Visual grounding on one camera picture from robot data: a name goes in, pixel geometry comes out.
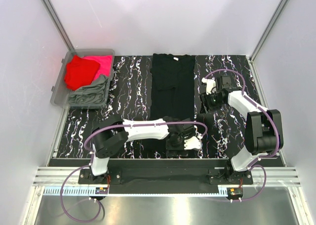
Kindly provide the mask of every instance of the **marble pattern surface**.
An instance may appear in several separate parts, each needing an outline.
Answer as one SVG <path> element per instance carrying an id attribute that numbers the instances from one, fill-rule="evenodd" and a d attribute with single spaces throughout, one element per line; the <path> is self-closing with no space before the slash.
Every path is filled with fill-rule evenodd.
<path id="1" fill-rule="evenodd" d="M 116 56 L 114 78 L 111 82 L 108 105 L 99 110 L 70 109 L 63 130 L 57 158 L 89 158 L 83 148 L 84 140 L 92 129 L 108 116 L 118 113 L 125 119 L 149 119 L 151 105 L 152 56 Z M 199 93 L 205 91 L 202 78 L 217 69 L 231 69 L 241 73 L 246 81 L 247 94 L 259 102 L 252 72 L 246 56 L 241 55 L 199 55 L 195 65 L 195 117 L 207 124 L 208 132 L 203 138 L 201 151 L 189 154 L 190 158 L 226 158 L 238 153 L 243 147 L 245 119 L 236 110 L 224 105 L 208 115 L 200 115 Z M 214 76 L 231 73 L 215 73 Z M 235 84 L 242 86 L 242 80 L 234 76 Z M 144 141 L 128 142 L 118 158 L 165 158 L 165 149 L 144 148 Z"/>

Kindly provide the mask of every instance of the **metal base plate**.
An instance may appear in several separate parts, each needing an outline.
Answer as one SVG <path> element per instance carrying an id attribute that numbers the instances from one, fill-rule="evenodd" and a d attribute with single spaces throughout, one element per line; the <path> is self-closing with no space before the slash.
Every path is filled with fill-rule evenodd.
<path id="1" fill-rule="evenodd" d="M 101 184 L 106 185 L 108 183 L 107 176 L 110 176 L 110 184 L 111 185 L 119 185 L 121 178 L 122 178 L 122 170 L 120 168 L 109 168 L 109 173 L 100 175 L 100 176 L 93 176 L 91 174 L 90 169 L 81 169 L 78 179 L 78 184 L 85 184 L 85 185 L 94 185 L 94 184 Z"/>
<path id="2" fill-rule="evenodd" d="M 240 185 L 240 179 L 233 179 L 232 183 L 229 183 L 228 181 L 226 181 L 221 176 L 224 174 L 224 169 L 211 169 L 211 170 L 208 170 L 208 174 L 213 175 L 213 176 L 209 176 L 209 183 L 211 185 L 228 185 L 228 186 Z M 253 184 L 251 172 L 246 172 L 246 176 L 242 178 L 242 184 L 243 185 Z"/>

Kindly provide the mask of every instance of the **purple tube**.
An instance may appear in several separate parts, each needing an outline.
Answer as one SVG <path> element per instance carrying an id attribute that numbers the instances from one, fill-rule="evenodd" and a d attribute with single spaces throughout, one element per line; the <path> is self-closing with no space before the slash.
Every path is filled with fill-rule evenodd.
<path id="1" fill-rule="evenodd" d="M 102 207 L 101 202 L 97 200 L 96 202 L 99 204 L 99 211 L 98 211 L 98 213 L 96 214 L 96 216 L 94 216 L 94 218 L 92 218 L 92 219 L 90 219 L 90 220 L 80 220 L 80 219 L 76 219 L 76 218 L 74 218 L 73 216 L 71 216 L 71 215 L 67 212 L 67 210 L 66 210 L 66 208 L 65 208 L 64 201 L 63 201 L 63 192 L 64 192 L 64 186 L 65 186 L 67 180 L 72 176 L 73 173 L 75 173 L 76 171 L 79 171 L 79 170 L 81 170 L 81 169 L 83 169 L 83 168 L 86 168 L 86 167 L 89 167 L 89 165 L 86 165 L 86 166 L 82 166 L 82 167 L 80 167 L 80 168 L 77 168 L 77 169 L 74 170 L 72 173 L 70 173 L 70 174 L 68 175 L 68 177 L 64 180 L 64 182 L 63 182 L 63 184 L 62 184 L 62 186 L 61 186 L 61 189 L 60 189 L 60 204 L 61 204 L 61 207 L 62 207 L 64 213 L 65 213 L 70 219 L 72 219 L 72 220 L 74 220 L 74 221 L 76 221 L 76 222 L 78 222 L 78 223 L 90 223 L 90 222 L 93 222 L 93 221 L 96 220 L 97 217 L 99 216 L 99 214 L 100 214 L 100 212 L 101 212 L 101 207 Z"/>
<path id="2" fill-rule="evenodd" d="M 272 154 L 268 154 L 268 155 L 264 155 L 264 156 L 260 156 L 259 158 L 270 158 L 270 157 L 273 157 L 276 155 L 278 149 L 279 149 L 279 145 L 280 145 L 280 137 L 278 135 L 278 131 L 277 131 L 277 126 L 275 125 L 275 123 L 273 122 L 273 120 L 271 119 L 271 117 L 269 116 L 269 114 L 266 113 L 266 111 L 262 108 L 262 107 L 257 107 L 257 103 L 252 100 L 251 98 L 249 98 L 247 95 L 244 95 L 243 96 L 248 102 L 250 102 L 252 105 L 254 105 L 256 108 L 258 108 L 268 119 L 268 121 L 270 122 L 274 132 L 275 132 L 275 135 L 276 135 L 276 148 L 275 150 L 273 151 Z M 258 158 L 255 158 L 252 162 L 250 162 L 248 164 L 247 167 L 251 167 L 253 164 L 255 164 L 259 159 Z"/>
<path id="3" fill-rule="evenodd" d="M 83 202 L 85 202 L 85 201 L 89 201 L 89 200 L 90 200 L 89 198 L 85 198 L 85 199 L 83 199 L 83 200 L 78 201 L 77 203 L 73 204 L 70 208 L 68 208 L 68 209 L 67 209 L 67 212 L 69 212 L 70 210 L 72 210 L 73 208 L 75 208 L 77 205 L 79 205 L 79 204 L 81 204 L 81 203 L 83 203 Z M 105 213 L 105 209 L 104 209 L 103 204 L 101 204 L 101 206 L 102 206 L 103 213 Z M 58 215 L 53 215 L 53 214 L 50 213 L 49 209 L 48 209 L 48 212 L 49 212 L 50 216 L 52 216 L 52 217 L 54 217 L 54 218 L 58 218 L 58 217 L 60 217 L 60 216 L 62 216 L 62 215 L 65 214 L 65 213 L 63 212 L 63 213 L 58 214 Z"/>
<path id="4" fill-rule="evenodd" d="M 150 124 L 134 124 L 134 125 L 129 125 L 129 124 L 121 124 L 121 125 L 110 125 L 110 126 L 107 126 L 107 127 L 104 127 L 102 129 L 99 129 L 95 132 L 93 132 L 83 143 L 83 147 L 90 151 L 90 152 L 93 152 L 93 149 L 92 148 L 89 148 L 88 147 L 88 142 L 94 137 L 96 136 L 97 134 L 103 132 L 103 131 L 106 131 L 106 130 L 110 130 L 110 129 L 114 129 L 114 128 L 121 128 L 121 127 L 141 127 L 141 126 L 160 126 L 160 125 L 181 125 L 181 124 L 194 124 L 194 125 L 201 125 L 205 128 L 205 131 L 204 133 L 202 134 L 202 136 L 206 135 L 207 133 L 207 126 L 204 124 L 204 123 L 201 123 L 201 122 L 196 122 L 196 121 L 175 121 L 175 122 L 164 122 L 164 123 L 157 123 L 157 124 L 153 124 L 153 123 L 150 123 Z"/>
<path id="5" fill-rule="evenodd" d="M 207 74 L 207 75 L 205 76 L 205 78 L 208 78 L 210 75 L 212 75 L 212 74 L 214 74 L 214 73 L 216 73 L 216 72 L 220 72 L 220 71 L 233 72 L 233 73 L 235 73 L 236 75 L 238 75 L 239 77 L 241 77 L 242 82 L 243 82 L 241 93 L 243 94 L 243 93 L 245 92 L 245 88 L 246 88 L 245 79 L 244 79 L 244 77 L 242 76 L 242 74 L 238 73 L 237 71 L 228 70 L 228 69 L 219 69 L 219 70 L 215 70 L 215 71 L 212 71 L 211 73 Z"/>
<path id="6" fill-rule="evenodd" d="M 252 197 L 250 198 L 246 198 L 246 199 L 242 199 L 241 201 L 250 201 L 250 200 L 253 200 L 254 198 L 257 198 L 261 192 L 263 191 L 263 189 L 265 188 L 266 186 L 266 182 L 267 182 L 267 173 L 266 173 L 266 170 L 264 169 L 263 166 L 261 165 L 253 165 L 249 170 L 251 171 L 253 168 L 255 167 L 260 167 L 263 171 L 263 174 L 264 174 L 264 180 L 263 180 L 263 184 L 262 184 L 262 187 L 260 188 L 260 190 Z M 213 199 L 213 198 L 209 198 L 209 197 L 204 197 L 205 199 L 208 199 L 208 200 L 211 200 L 211 201 L 215 201 L 215 202 L 231 202 L 230 200 L 221 200 L 221 199 Z M 236 203 L 236 202 L 240 202 L 240 200 L 233 200 L 232 201 L 233 203 Z"/>

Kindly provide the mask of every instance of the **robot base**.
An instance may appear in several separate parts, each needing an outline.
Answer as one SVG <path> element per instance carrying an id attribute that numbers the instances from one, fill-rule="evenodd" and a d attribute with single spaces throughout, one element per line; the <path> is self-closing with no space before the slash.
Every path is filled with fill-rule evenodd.
<path id="1" fill-rule="evenodd" d="M 243 176 L 230 177 L 228 179 L 225 175 L 225 169 L 211 169 L 208 170 L 209 183 L 211 185 L 240 185 L 240 180 L 242 179 L 243 185 L 252 185 L 253 180 L 251 172 L 244 172 Z"/>
<path id="2" fill-rule="evenodd" d="M 110 176 L 110 184 L 111 185 L 118 185 L 120 184 L 122 178 L 122 170 L 120 168 L 109 168 L 108 173 L 100 175 L 100 176 L 93 176 L 91 173 L 91 169 L 81 169 L 80 176 L 78 179 L 78 184 L 101 184 L 107 185 L 108 180 L 107 177 Z"/>

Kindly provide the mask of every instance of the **laundry basket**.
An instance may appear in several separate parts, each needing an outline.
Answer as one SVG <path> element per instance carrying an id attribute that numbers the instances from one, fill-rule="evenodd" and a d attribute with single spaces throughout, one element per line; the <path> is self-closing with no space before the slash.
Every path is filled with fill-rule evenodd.
<path id="1" fill-rule="evenodd" d="M 69 93 L 72 92 L 72 90 L 68 89 L 66 86 L 66 83 L 64 81 L 65 74 L 66 74 L 66 65 L 71 62 L 73 57 L 77 55 L 79 57 L 85 57 L 85 56 L 109 56 L 112 55 L 112 63 L 111 63 L 111 73 L 109 78 L 109 81 L 106 83 L 105 88 L 105 98 L 104 102 L 97 103 L 97 104 L 87 104 L 87 105 L 76 105 L 76 104 L 69 104 L 68 102 L 68 96 Z M 59 73 L 59 76 L 57 78 L 55 86 L 53 86 L 52 91 L 53 94 L 51 96 L 50 102 L 52 105 L 55 106 L 70 106 L 72 108 L 81 108 L 81 109 L 99 109 L 106 105 L 108 95 L 109 95 L 109 89 L 110 89 L 110 82 L 113 79 L 114 71 L 113 71 L 113 61 L 114 61 L 114 51 L 111 49 L 76 49 L 68 51 L 66 54 L 66 57 L 62 60 L 62 67 Z"/>

